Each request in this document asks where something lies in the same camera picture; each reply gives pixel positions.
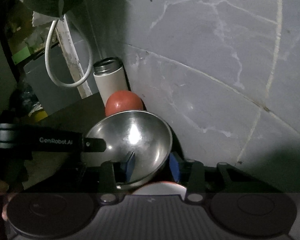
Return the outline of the person's left hand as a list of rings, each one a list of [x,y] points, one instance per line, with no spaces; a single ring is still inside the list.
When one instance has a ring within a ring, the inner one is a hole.
[[[0,193],[0,196],[3,196],[3,206],[2,206],[2,219],[7,222],[8,216],[7,216],[7,206],[10,203],[10,201],[17,195],[17,192],[12,193]]]

